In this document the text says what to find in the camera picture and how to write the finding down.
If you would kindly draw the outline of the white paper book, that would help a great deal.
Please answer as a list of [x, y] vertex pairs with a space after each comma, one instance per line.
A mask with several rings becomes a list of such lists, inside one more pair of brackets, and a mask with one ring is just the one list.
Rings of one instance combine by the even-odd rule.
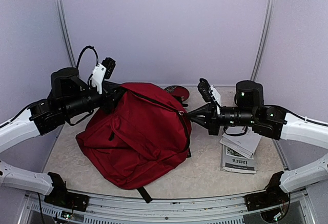
[[220, 143], [239, 153], [245, 158], [251, 159], [259, 145], [262, 136], [252, 130], [242, 136], [230, 136], [224, 134]]

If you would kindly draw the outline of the red student backpack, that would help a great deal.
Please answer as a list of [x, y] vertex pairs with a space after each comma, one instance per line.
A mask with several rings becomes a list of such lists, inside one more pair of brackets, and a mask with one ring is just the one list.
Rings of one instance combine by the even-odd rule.
[[76, 141], [106, 180], [151, 202], [146, 185], [188, 157], [191, 123], [182, 102], [159, 86], [125, 83], [120, 89], [111, 113], [98, 110]]

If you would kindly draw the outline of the ianra magazine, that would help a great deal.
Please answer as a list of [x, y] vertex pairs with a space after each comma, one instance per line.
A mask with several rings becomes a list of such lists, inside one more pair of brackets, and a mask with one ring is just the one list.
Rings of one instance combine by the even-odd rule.
[[231, 148], [223, 145], [221, 153], [221, 169], [232, 173], [256, 174], [257, 160], [254, 156], [246, 158]]

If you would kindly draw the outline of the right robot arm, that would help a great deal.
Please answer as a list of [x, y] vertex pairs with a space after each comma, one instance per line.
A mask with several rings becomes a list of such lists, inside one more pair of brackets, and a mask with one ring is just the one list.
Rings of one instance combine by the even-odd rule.
[[[224, 106], [220, 94], [204, 78], [197, 86], [206, 102], [188, 112], [190, 121], [218, 135], [220, 128], [247, 127], [256, 134], [275, 141], [294, 141], [327, 149], [327, 123], [298, 115], [279, 105], [264, 103], [263, 86], [252, 80], [235, 85], [234, 106]], [[262, 201], [272, 206], [282, 197], [306, 186], [327, 180], [327, 155], [302, 167], [275, 173], [262, 194]]]

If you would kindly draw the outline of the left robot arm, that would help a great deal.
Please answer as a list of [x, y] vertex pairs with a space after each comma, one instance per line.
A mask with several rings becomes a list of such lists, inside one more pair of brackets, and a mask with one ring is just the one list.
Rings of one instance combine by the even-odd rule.
[[[97, 64], [88, 83], [82, 81], [77, 68], [68, 67], [51, 74], [48, 98], [33, 102], [13, 118], [1, 124], [1, 152], [31, 138], [43, 136], [68, 123], [80, 114], [90, 116], [97, 108], [113, 105], [113, 92], [103, 87], [114, 65]], [[57, 174], [36, 173], [1, 161], [1, 186], [51, 195], [61, 206], [68, 205], [72, 195]]]

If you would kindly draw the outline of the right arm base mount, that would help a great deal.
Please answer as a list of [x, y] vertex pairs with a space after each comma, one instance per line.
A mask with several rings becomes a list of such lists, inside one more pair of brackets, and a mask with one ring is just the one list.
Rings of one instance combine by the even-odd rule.
[[289, 193], [285, 193], [280, 187], [280, 179], [283, 173], [283, 171], [280, 171], [273, 174], [264, 191], [244, 196], [248, 211], [260, 210], [290, 201]]

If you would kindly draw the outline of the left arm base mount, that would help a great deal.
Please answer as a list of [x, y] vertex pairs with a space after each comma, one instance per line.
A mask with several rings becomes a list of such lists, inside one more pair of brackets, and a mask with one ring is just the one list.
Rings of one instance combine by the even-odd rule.
[[44, 202], [57, 207], [86, 212], [89, 196], [68, 191], [66, 182], [57, 173], [48, 172], [52, 180], [52, 191], [45, 196]]

